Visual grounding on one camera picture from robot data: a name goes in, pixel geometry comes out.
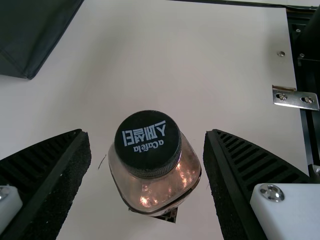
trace white table surface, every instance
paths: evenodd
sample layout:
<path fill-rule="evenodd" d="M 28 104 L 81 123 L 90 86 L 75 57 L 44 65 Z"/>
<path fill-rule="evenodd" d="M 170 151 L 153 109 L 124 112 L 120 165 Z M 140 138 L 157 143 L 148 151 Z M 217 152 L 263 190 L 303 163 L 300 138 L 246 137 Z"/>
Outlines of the white table surface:
<path fill-rule="evenodd" d="M 201 164 L 206 131 L 221 129 L 307 173 L 300 112 L 274 105 L 272 84 L 296 85 L 285 9 L 86 0 L 33 80 L 0 76 L 0 159 L 82 128 L 92 162 L 57 239 L 222 239 L 203 165 L 176 224 L 129 212 L 98 166 L 119 124 L 153 109 Z"/>

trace ribbed rubber surface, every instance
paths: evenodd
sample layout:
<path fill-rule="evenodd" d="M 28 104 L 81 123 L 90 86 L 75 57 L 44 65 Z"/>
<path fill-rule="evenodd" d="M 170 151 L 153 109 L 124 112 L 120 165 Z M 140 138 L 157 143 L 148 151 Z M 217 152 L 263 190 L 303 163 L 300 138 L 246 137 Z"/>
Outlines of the ribbed rubber surface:
<path fill-rule="evenodd" d="M 0 185 L 15 186 L 27 202 L 81 129 L 47 139 L 0 161 Z"/>
<path fill-rule="evenodd" d="M 230 133 L 217 129 L 213 132 L 248 201 L 257 184 L 310 181 L 302 171 L 271 152 Z"/>

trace metal bracket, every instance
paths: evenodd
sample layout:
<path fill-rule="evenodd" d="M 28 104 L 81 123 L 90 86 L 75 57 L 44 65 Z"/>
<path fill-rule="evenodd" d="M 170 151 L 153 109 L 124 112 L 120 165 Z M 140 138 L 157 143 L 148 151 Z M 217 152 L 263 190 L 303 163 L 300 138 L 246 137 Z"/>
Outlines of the metal bracket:
<path fill-rule="evenodd" d="M 292 87 L 272 85 L 273 103 L 280 106 L 319 111 L 317 94 Z"/>

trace black fabric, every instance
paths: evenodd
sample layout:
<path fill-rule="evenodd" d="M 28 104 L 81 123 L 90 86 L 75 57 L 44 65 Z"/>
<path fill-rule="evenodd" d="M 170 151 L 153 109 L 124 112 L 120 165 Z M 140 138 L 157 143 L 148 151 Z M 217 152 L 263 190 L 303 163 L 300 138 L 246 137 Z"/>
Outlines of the black fabric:
<path fill-rule="evenodd" d="M 0 0 L 0 74 L 32 79 L 83 0 Z"/>

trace black foam pad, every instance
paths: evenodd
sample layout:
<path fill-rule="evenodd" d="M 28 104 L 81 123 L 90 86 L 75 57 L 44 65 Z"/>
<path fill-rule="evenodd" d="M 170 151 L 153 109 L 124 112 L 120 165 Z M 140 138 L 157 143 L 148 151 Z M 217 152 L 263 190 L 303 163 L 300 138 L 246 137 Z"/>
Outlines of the black foam pad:
<path fill-rule="evenodd" d="M 88 134 L 81 129 L 0 161 L 0 185 L 17 187 L 23 202 L 0 240 L 56 239 L 90 163 Z"/>

